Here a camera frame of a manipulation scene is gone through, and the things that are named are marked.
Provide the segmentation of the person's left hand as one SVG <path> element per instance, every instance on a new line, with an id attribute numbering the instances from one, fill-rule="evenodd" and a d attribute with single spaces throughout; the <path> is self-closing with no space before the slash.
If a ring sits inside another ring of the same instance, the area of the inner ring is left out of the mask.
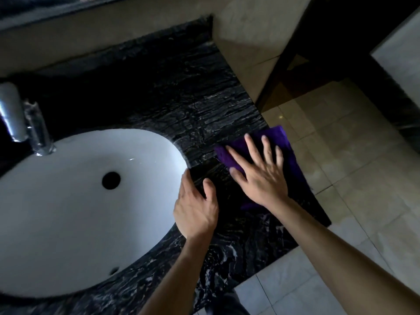
<path id="1" fill-rule="evenodd" d="M 173 215 L 177 228 L 188 242 L 210 240 L 218 223 L 219 206 L 202 196 L 193 183 L 190 170 L 181 177 Z"/>

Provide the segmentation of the person's right hand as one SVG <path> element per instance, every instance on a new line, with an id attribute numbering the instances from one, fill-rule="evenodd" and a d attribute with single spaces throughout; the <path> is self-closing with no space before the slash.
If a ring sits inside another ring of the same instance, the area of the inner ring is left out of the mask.
<path id="1" fill-rule="evenodd" d="M 276 166 L 269 139 L 262 136 L 261 141 L 265 164 L 251 164 L 232 147 L 226 149 L 246 174 L 247 186 L 241 188 L 245 195 L 278 217 L 287 205 L 288 187 L 283 169 Z"/>

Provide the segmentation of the purple cleaning cloth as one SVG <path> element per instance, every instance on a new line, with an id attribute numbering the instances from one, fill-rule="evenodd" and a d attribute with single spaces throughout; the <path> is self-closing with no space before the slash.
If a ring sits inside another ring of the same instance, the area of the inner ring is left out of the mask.
<path id="1" fill-rule="evenodd" d="M 289 197 L 299 203 L 299 205 L 307 212 L 314 215 L 319 208 L 318 201 L 313 195 L 310 186 L 308 185 L 306 178 L 297 163 L 296 156 L 291 147 L 291 143 L 287 139 L 284 129 L 281 126 L 266 128 L 252 132 L 250 136 L 260 153 L 263 152 L 263 145 L 261 141 L 262 136 L 266 136 L 270 140 L 272 152 L 275 151 L 276 146 L 280 147 L 284 158 L 283 173 L 286 179 Z M 237 153 L 251 163 L 252 159 L 244 137 L 215 145 L 214 151 L 218 160 L 228 169 L 236 168 L 243 174 L 244 177 L 246 177 L 243 168 L 228 153 L 225 146 L 231 146 Z"/>

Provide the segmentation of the person's left forearm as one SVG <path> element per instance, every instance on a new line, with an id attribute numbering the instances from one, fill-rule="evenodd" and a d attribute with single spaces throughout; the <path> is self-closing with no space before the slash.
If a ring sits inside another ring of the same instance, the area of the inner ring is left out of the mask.
<path id="1" fill-rule="evenodd" d="M 213 234 L 189 236 L 174 265 L 139 315 L 190 315 L 194 292 Z"/>

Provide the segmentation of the person's right forearm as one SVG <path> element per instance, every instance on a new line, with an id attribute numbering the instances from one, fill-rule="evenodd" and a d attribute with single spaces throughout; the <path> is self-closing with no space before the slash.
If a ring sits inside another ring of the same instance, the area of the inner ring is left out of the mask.
<path id="1" fill-rule="evenodd" d="M 420 315 L 420 296 L 288 197 L 266 207 L 301 246 L 348 315 Z"/>

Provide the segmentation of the person's grey trousers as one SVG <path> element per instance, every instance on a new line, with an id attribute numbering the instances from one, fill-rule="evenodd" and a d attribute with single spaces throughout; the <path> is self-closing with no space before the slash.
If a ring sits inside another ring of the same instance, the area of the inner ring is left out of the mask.
<path id="1" fill-rule="evenodd" d="M 205 315 L 250 315 L 234 290 L 215 297 L 204 307 Z"/>

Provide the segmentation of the white oval sink basin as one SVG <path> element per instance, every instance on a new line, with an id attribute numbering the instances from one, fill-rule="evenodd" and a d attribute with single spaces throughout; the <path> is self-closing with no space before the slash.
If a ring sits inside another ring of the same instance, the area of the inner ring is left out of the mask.
<path id="1" fill-rule="evenodd" d="M 91 131 L 31 155 L 0 178 L 0 292 L 43 298 L 127 268 L 174 225 L 187 168 L 167 138 Z"/>

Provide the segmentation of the chrome faucet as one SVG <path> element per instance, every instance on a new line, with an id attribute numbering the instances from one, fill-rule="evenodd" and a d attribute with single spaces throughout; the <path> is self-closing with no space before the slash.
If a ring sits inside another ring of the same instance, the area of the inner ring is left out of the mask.
<path id="1" fill-rule="evenodd" d="M 38 103 L 23 100 L 13 83 L 0 84 L 0 116 L 14 142 L 28 142 L 37 156 L 56 151 Z"/>

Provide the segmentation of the dark wooden door frame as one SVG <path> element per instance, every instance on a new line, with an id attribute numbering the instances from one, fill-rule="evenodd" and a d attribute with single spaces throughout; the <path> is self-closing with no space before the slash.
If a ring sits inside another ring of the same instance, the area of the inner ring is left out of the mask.
<path id="1" fill-rule="evenodd" d="M 269 96 L 298 54 L 333 74 L 348 71 L 420 7 L 420 0 L 311 0 L 264 85 L 256 107 Z"/>

